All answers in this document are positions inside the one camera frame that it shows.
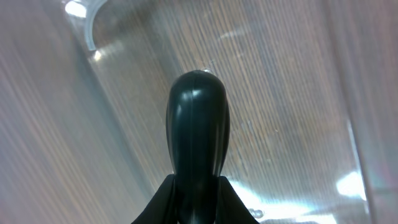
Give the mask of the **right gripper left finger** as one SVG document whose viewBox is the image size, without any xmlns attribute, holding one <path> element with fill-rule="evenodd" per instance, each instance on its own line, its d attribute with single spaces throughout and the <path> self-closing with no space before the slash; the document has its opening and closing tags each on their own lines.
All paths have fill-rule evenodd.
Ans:
<svg viewBox="0 0 398 224">
<path fill-rule="evenodd" d="M 132 224 L 177 224 L 174 175 L 168 175 Z"/>
</svg>

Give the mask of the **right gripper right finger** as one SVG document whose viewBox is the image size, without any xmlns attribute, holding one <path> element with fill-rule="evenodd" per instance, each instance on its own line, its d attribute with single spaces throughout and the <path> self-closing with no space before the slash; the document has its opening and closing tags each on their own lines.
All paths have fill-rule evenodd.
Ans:
<svg viewBox="0 0 398 224">
<path fill-rule="evenodd" d="M 228 179 L 220 176 L 218 180 L 216 224 L 258 224 Z"/>
</svg>

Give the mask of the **black red screwdriver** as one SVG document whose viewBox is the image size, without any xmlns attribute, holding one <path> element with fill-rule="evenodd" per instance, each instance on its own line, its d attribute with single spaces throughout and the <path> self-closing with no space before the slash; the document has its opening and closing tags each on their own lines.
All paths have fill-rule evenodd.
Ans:
<svg viewBox="0 0 398 224">
<path fill-rule="evenodd" d="M 170 89 L 165 128 L 178 222 L 213 223 L 229 141 L 229 106 L 222 82 L 202 70 L 178 77 Z"/>
</svg>

